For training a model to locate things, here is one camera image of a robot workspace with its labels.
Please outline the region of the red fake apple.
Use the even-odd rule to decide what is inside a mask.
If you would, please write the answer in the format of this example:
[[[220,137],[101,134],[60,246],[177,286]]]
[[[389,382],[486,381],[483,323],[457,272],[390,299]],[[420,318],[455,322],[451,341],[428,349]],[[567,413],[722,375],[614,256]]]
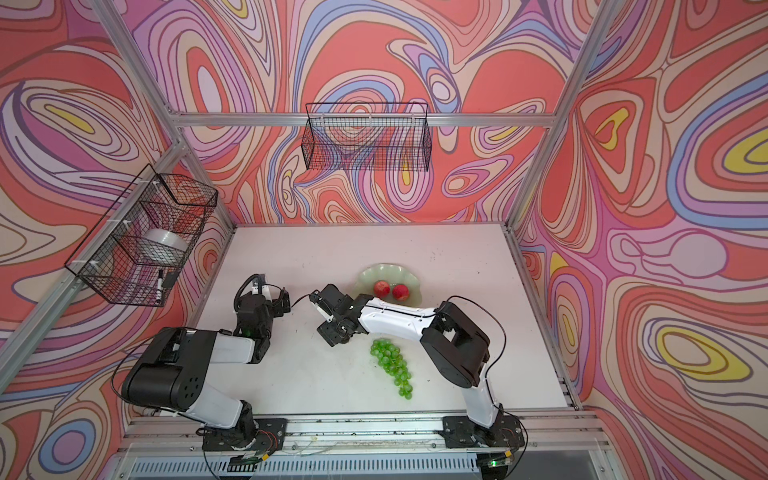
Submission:
[[[378,298],[385,298],[390,294],[391,286],[387,281],[377,281],[373,285],[373,293]]]
[[[410,298],[410,289],[405,284],[397,284],[392,288],[392,297],[399,302]]]

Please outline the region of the green fake grape bunch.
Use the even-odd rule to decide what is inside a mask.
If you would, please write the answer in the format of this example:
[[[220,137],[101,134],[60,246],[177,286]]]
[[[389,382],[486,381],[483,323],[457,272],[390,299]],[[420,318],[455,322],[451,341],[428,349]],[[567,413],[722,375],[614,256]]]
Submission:
[[[372,341],[369,353],[375,358],[376,364],[391,377],[399,396],[411,400],[413,398],[412,373],[400,347],[389,339],[379,338]]]

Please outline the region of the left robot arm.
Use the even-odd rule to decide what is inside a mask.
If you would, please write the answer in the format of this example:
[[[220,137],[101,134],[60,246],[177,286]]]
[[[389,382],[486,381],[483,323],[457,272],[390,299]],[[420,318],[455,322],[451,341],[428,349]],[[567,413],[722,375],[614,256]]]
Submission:
[[[225,330],[164,328],[120,386],[124,402],[178,414],[201,424],[208,451],[246,450],[260,434],[249,402],[207,381],[212,365],[257,365],[271,345],[274,320],[291,311],[289,292],[267,285],[233,301],[236,326]]]

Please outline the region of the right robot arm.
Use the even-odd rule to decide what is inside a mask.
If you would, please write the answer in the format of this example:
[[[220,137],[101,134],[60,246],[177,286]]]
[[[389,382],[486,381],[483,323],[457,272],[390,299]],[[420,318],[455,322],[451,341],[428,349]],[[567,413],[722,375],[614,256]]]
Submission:
[[[356,334],[383,334],[417,342],[437,371],[461,390],[464,416],[443,418],[441,436],[449,448],[498,447],[504,443],[500,409],[487,378],[490,338],[457,305],[415,308],[360,294],[352,298],[328,284],[309,294],[323,316],[317,328],[327,344],[346,344]]]

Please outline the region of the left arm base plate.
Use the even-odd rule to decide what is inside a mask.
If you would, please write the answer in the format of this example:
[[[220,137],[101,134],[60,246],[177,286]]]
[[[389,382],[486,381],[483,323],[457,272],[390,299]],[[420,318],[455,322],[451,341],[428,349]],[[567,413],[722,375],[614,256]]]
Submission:
[[[257,418],[250,424],[239,422],[231,429],[199,427],[205,452],[274,453],[283,448],[288,420],[280,417]]]

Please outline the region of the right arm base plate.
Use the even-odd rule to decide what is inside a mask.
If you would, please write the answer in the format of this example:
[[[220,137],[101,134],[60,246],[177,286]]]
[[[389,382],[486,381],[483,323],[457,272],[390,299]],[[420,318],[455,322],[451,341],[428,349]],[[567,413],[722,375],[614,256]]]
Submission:
[[[445,416],[437,433],[447,448],[501,448],[516,451],[526,444],[519,418],[499,414],[490,427],[482,427],[467,416]]]

